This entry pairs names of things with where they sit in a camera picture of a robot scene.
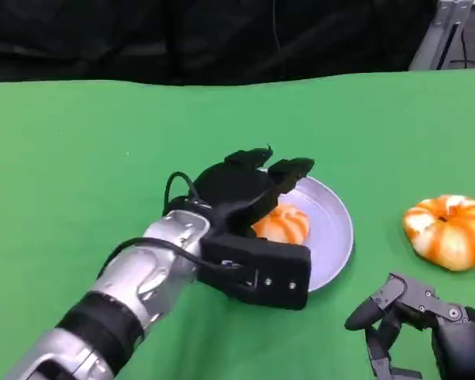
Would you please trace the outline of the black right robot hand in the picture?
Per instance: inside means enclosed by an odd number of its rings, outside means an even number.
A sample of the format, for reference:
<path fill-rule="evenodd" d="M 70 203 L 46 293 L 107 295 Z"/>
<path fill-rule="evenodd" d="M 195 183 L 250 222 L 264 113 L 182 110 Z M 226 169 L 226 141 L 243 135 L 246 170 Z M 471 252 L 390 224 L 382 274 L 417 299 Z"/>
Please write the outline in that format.
<path fill-rule="evenodd" d="M 475 309 L 443 301 L 426 283 L 389 274 L 386 283 L 351 313 L 344 326 L 365 332 L 377 379 L 421 379 L 419 371 L 392 364 L 390 348 L 404 324 L 431 330 L 431 348 L 441 379 L 475 379 Z"/>

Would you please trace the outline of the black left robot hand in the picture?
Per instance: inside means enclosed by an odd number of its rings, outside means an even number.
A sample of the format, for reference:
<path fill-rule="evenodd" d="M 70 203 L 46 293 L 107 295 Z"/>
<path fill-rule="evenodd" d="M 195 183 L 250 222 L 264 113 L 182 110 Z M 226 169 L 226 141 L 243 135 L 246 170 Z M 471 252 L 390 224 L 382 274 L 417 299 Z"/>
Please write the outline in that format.
<path fill-rule="evenodd" d="M 196 178 L 196 198 L 211 207 L 225 231 L 252 237 L 252 225 L 268 215 L 279 196 L 293 190 L 314 167 L 312 158 L 292 158 L 262 170 L 271 156 L 269 146 L 238 150 Z"/>

